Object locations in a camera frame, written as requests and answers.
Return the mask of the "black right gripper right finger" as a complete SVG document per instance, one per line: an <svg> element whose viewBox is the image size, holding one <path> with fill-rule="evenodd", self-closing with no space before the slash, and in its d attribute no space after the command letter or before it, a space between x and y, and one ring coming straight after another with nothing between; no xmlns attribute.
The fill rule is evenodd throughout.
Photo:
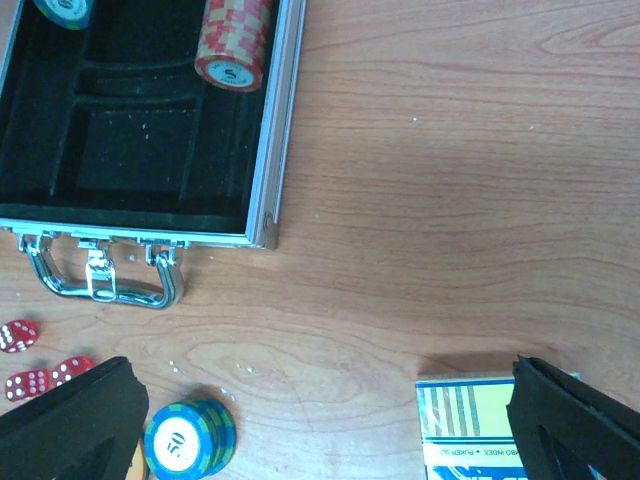
<svg viewBox="0 0 640 480"><path fill-rule="evenodd" d="M513 365L507 405L530 479L637 479L639 413L536 357Z"/></svg>

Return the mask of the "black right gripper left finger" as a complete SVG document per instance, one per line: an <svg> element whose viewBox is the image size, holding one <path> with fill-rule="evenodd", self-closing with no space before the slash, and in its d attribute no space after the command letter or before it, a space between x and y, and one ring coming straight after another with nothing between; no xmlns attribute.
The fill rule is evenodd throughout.
<svg viewBox="0 0 640 480"><path fill-rule="evenodd" d="M149 409L113 357L1 416L3 479L124 479Z"/></svg>

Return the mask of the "blue poker chip stack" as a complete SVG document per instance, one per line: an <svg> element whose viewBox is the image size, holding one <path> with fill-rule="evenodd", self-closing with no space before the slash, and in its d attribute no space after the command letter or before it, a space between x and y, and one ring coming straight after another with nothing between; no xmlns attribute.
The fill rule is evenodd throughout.
<svg viewBox="0 0 640 480"><path fill-rule="evenodd" d="M54 24L68 30L89 26L93 0L34 0L38 10Z"/></svg>
<svg viewBox="0 0 640 480"><path fill-rule="evenodd" d="M227 467L236 448L230 411L216 399L166 405L149 421L144 456L158 479L204 479Z"/></svg>

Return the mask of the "red poker chip stack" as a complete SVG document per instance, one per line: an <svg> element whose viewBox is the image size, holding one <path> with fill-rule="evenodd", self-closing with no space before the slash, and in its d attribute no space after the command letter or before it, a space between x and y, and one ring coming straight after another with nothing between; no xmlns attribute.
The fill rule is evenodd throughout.
<svg viewBox="0 0 640 480"><path fill-rule="evenodd" d="M272 7L267 0L208 1L194 61L200 77L234 92L260 89Z"/></svg>

